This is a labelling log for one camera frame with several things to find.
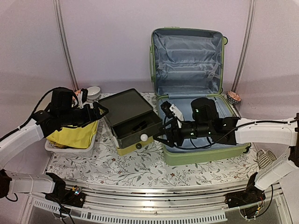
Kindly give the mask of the drawer cabinet with dark top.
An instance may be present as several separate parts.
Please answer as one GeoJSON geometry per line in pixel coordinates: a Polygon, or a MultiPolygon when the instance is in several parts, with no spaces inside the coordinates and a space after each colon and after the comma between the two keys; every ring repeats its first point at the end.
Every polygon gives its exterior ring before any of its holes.
{"type": "Polygon", "coordinates": [[[153,106],[134,88],[104,97],[98,103],[108,109],[104,119],[120,156],[152,143],[162,127],[163,121],[153,106]]]}

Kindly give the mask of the plain yellow garment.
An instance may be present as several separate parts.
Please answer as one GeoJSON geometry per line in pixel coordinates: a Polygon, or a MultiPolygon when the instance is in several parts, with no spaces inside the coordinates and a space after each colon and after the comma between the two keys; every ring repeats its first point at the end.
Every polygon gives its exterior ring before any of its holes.
{"type": "Polygon", "coordinates": [[[88,124],[85,127],[66,128],[55,131],[46,139],[55,147],[66,149],[87,149],[93,143],[93,137],[97,133],[98,121],[88,124]]]}

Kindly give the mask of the white plastic mesh basket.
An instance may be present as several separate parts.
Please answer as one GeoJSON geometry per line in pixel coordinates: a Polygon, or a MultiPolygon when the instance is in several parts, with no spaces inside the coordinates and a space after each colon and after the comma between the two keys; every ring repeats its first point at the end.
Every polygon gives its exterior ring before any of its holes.
{"type": "Polygon", "coordinates": [[[58,154],[92,154],[99,123],[78,128],[63,127],[46,138],[45,150],[58,154]]]}

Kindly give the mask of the green hard-shell suitcase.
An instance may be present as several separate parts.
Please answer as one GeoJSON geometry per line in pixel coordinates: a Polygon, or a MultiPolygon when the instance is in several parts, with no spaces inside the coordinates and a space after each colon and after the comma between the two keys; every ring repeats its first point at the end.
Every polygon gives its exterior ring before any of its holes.
{"type": "MultiPolygon", "coordinates": [[[[208,98],[215,102],[221,118],[238,117],[222,96],[225,39],[222,33],[191,28],[159,28],[151,35],[151,79],[157,95],[158,115],[164,121],[160,105],[168,101],[182,112],[184,120],[192,120],[191,102],[208,98]]],[[[209,139],[185,140],[183,146],[200,147],[209,139]]],[[[170,153],[205,152],[213,149],[243,147],[215,144],[200,150],[181,150],[164,145],[170,153]]]]}

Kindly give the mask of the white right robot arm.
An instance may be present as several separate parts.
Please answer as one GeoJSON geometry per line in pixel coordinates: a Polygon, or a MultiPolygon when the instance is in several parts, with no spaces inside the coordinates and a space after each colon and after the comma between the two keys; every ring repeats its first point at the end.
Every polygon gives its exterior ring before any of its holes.
{"type": "Polygon", "coordinates": [[[182,112],[172,103],[160,105],[164,121],[157,140],[169,147],[181,150],[200,150],[215,144],[235,146],[254,143],[261,146],[260,156],[267,156],[268,162],[260,160],[259,171],[252,174],[246,188],[227,193],[225,203],[229,208],[242,207],[264,202],[265,191],[299,168],[299,117],[263,120],[240,117],[221,118],[215,102],[208,98],[196,98],[191,102],[192,120],[184,120],[182,112]],[[183,146],[185,140],[209,139],[200,147],[183,146]]]}

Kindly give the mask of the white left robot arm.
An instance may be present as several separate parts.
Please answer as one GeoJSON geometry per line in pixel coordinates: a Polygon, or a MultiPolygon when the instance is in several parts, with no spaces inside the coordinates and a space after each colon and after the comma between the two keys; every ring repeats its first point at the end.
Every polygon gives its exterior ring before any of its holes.
{"type": "Polygon", "coordinates": [[[86,97],[86,89],[77,95],[66,87],[55,87],[41,97],[23,124],[1,137],[1,198],[18,193],[42,193],[47,200],[59,205],[70,203],[83,206],[85,195],[78,186],[67,190],[65,181],[58,175],[17,171],[12,168],[12,162],[55,131],[86,127],[108,114],[109,109],[98,102],[88,103],[86,97]]]}

